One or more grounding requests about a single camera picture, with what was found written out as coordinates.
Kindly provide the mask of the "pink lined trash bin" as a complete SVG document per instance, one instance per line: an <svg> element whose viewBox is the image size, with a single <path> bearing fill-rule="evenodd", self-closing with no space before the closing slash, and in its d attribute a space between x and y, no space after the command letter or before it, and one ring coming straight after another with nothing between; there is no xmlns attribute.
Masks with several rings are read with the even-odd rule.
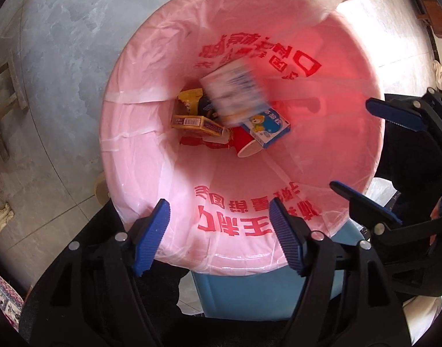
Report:
<svg viewBox="0 0 442 347"><path fill-rule="evenodd" d="M379 98L342 0L170 0L109 77L100 150L124 227L168 202L151 258L211 275L286 265L280 200L332 236L348 217L329 184L363 192L382 150Z"/></svg>

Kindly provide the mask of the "yellow red snack box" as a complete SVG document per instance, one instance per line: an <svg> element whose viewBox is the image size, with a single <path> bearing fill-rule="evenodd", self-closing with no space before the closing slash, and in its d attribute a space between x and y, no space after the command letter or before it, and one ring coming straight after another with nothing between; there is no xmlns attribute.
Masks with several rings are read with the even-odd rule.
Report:
<svg viewBox="0 0 442 347"><path fill-rule="evenodd" d="M197 134L221 137L224 128L204 116L173 115L171 120L173 128Z"/></svg>

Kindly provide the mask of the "blue plastic stool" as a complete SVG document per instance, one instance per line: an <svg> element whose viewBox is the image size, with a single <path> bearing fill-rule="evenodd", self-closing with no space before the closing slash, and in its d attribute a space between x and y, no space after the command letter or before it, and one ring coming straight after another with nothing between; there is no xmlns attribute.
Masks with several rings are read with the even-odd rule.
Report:
<svg viewBox="0 0 442 347"><path fill-rule="evenodd" d="M198 222L207 257L192 275L208 317L282 320L291 316L305 279L285 262L270 220Z"/></svg>

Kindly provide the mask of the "yellow snack wrapper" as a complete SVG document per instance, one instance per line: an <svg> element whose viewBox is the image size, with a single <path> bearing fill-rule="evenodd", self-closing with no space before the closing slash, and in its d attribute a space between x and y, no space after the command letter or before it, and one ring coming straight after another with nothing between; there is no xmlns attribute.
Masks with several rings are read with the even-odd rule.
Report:
<svg viewBox="0 0 442 347"><path fill-rule="evenodd" d="M199 102L204 97L202 88L192 88L179 93L176 100L175 112L177 115L199 115Z"/></svg>

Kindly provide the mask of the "blue cartoon small carton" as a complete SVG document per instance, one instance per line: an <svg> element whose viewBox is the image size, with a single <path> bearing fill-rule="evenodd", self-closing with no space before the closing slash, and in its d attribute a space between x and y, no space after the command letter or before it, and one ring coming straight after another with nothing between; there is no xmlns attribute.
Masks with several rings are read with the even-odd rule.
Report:
<svg viewBox="0 0 442 347"><path fill-rule="evenodd" d="M244 128L262 147L268 148L290 132L290 123L273 108L253 115L241 123Z"/></svg>

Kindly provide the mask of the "red paper cup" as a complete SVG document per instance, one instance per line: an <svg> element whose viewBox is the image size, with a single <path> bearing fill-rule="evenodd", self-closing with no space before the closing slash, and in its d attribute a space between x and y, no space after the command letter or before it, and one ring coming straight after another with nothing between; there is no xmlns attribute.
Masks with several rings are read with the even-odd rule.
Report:
<svg viewBox="0 0 442 347"><path fill-rule="evenodd" d="M230 143L239 158L251 157L263 149L263 147L242 127L231 128Z"/></svg>

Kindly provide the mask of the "light blue milk carton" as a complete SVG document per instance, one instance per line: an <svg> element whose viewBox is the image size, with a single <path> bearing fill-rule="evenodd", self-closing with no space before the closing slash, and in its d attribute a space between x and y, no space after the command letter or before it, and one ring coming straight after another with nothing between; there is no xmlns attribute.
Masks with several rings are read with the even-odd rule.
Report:
<svg viewBox="0 0 442 347"><path fill-rule="evenodd" d="M200 83L227 127L239 126L269 107L266 89L245 58L222 65Z"/></svg>

